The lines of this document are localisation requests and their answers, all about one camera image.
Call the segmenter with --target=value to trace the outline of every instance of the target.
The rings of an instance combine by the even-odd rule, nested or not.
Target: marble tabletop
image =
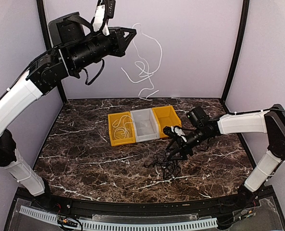
[[[237,192],[252,171],[236,135],[210,141],[207,151],[181,162],[181,174],[164,181],[155,168],[145,168],[169,139],[111,147],[107,114],[172,105],[191,128],[186,112],[202,106],[210,115],[223,114],[217,99],[89,99],[70,100],[63,107],[35,165],[53,194],[70,198],[163,203],[199,200]]]

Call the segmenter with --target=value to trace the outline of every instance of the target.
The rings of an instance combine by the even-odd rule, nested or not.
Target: yellow bin
[[[153,107],[152,108],[155,118],[158,123],[158,128],[160,131],[160,138],[168,137],[163,133],[165,126],[180,126],[182,127],[182,122],[177,116],[174,108],[172,106],[165,107]]]
[[[114,128],[112,125],[116,120],[120,121],[122,116],[127,116],[127,117],[122,119],[122,121],[119,124],[119,127],[123,126],[123,120],[125,123],[126,122],[132,122],[130,112],[122,112],[122,113],[115,113],[115,114],[109,114],[108,115],[109,137],[110,137],[110,142],[111,142],[112,146],[118,146],[118,145],[129,144],[129,143],[136,143],[135,130],[134,130],[134,126],[132,123],[125,125],[129,129],[128,130],[129,131],[129,138],[123,138],[124,135],[122,134],[123,132],[121,130],[118,130],[115,133],[115,130],[117,128]]]

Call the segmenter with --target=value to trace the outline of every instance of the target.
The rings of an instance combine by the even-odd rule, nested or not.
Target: tangled black cable
[[[144,163],[144,167],[160,167],[163,180],[175,178],[181,173],[181,167],[177,160],[168,161],[167,156],[166,151],[158,152],[154,154],[153,161],[150,164]]]

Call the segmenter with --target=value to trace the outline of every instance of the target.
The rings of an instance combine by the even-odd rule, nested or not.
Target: black vertical post
[[[46,16],[45,16],[45,8],[44,8],[43,0],[37,0],[37,11],[38,11],[38,15],[40,18],[40,24],[41,24],[41,29],[42,29],[45,47],[46,47],[46,50],[49,50],[49,49],[51,49],[51,43],[50,43],[50,35],[49,35],[48,27],[47,27],[47,21],[46,21]],[[66,99],[66,95],[65,95],[61,81],[59,81],[57,83],[57,88],[58,88],[62,102],[66,103],[67,99]]]
[[[236,44],[235,44],[235,49],[234,49],[234,54],[233,54],[228,78],[227,78],[227,81],[225,83],[225,87],[223,90],[223,95],[221,97],[223,102],[225,102],[227,97],[228,97],[228,94],[229,94],[229,91],[230,91],[230,88],[232,85],[233,77],[235,74],[240,50],[241,50],[242,43],[243,43],[245,27],[246,27],[246,22],[247,22],[247,16],[248,16],[248,10],[249,10],[249,0],[244,0],[243,1],[242,14],[240,17],[240,23],[239,23],[239,28],[238,28],[237,39],[236,39]]]

